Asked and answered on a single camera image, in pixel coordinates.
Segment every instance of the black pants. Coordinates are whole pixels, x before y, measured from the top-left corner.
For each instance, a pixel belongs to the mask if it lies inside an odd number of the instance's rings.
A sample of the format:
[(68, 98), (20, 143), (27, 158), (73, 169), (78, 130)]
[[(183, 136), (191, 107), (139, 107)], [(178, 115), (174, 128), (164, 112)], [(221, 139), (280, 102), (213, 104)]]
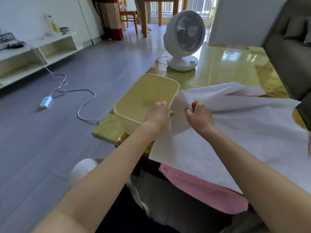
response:
[(96, 233), (179, 233), (150, 219), (133, 199), (125, 185)]

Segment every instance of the tile floor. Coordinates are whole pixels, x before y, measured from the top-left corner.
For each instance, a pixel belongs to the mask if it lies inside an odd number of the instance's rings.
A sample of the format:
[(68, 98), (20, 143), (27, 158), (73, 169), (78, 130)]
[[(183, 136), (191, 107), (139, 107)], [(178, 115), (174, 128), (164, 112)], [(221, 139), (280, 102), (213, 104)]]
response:
[[(82, 117), (103, 118), (165, 51), (166, 26), (150, 26), (147, 39), (130, 25), (124, 41), (100, 42), (50, 67), (67, 75), (66, 89), (96, 92)], [(0, 232), (31, 232), (65, 194), (72, 168), (114, 149), (92, 137), (96, 124), (76, 116), (91, 97), (88, 92), (68, 93), (38, 110), (59, 83), (41, 70), (0, 91)], [(181, 232), (218, 232), (229, 221), (228, 215), (148, 173), (133, 180), (152, 217)]]

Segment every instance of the person's left hand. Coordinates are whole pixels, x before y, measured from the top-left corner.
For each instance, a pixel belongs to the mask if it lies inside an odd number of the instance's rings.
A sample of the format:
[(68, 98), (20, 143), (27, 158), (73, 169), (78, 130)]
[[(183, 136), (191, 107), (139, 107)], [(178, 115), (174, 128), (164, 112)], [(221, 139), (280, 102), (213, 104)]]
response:
[(158, 101), (147, 112), (144, 124), (148, 124), (152, 129), (155, 129), (160, 133), (169, 124), (169, 118), (174, 114), (173, 111), (168, 111), (166, 101), (163, 101), (162, 103)]

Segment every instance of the fan center hub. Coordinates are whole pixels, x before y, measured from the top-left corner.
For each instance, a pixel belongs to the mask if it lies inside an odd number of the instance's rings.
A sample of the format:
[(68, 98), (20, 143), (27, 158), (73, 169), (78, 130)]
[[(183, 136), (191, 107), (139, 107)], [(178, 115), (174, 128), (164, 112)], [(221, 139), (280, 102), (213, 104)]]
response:
[(195, 35), (195, 33), (196, 33), (195, 27), (189, 26), (189, 28), (188, 28), (188, 35), (189, 35), (189, 37), (193, 37)]

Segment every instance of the white paper sheet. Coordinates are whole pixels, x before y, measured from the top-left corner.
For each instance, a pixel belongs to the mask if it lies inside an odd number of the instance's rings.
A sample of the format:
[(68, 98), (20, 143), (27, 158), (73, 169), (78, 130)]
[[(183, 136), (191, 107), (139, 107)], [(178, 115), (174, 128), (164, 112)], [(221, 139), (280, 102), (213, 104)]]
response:
[(242, 193), (212, 147), (188, 125), (184, 109), (198, 99), (210, 107), (217, 128), (311, 194), (308, 134), (292, 118), (300, 102), (234, 96), (260, 94), (262, 89), (238, 83), (181, 90), (172, 105), (171, 131), (159, 135), (149, 158)]

